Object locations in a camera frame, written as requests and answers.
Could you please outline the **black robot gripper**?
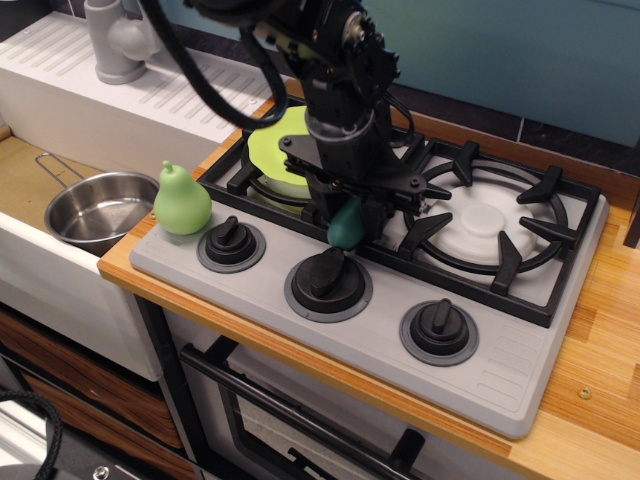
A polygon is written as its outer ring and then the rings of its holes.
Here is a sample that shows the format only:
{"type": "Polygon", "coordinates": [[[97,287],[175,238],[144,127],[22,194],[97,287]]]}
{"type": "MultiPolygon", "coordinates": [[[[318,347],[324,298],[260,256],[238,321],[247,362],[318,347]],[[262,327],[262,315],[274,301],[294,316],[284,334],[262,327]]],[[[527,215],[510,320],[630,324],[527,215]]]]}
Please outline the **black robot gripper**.
{"type": "Polygon", "coordinates": [[[372,110],[347,131],[305,115],[307,135],[284,137],[279,147],[288,169],[305,176],[311,199],[328,228],[351,197],[361,203],[364,240],[379,240],[396,210],[419,213],[427,182],[401,162],[390,145],[393,127],[388,107],[372,110]]]}

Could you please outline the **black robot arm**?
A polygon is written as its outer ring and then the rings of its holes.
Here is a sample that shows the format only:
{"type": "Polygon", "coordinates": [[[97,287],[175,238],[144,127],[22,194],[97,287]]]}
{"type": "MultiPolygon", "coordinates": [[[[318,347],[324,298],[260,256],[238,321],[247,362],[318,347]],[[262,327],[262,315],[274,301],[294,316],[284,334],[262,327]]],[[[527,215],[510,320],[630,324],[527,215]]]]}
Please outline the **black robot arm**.
{"type": "Polygon", "coordinates": [[[190,1],[201,16],[238,29],[262,70],[277,109],[251,119],[231,107],[185,67],[197,92],[235,125],[256,131],[283,119],[284,84],[261,40],[275,46],[300,82],[306,100],[301,134],[285,134],[279,147],[288,170],[306,176],[329,243],[352,249],[380,237],[396,212],[418,214],[426,181],[396,155],[414,129],[393,131],[391,112],[406,111],[389,88],[399,74],[398,56],[385,46],[358,1],[190,1]]]}

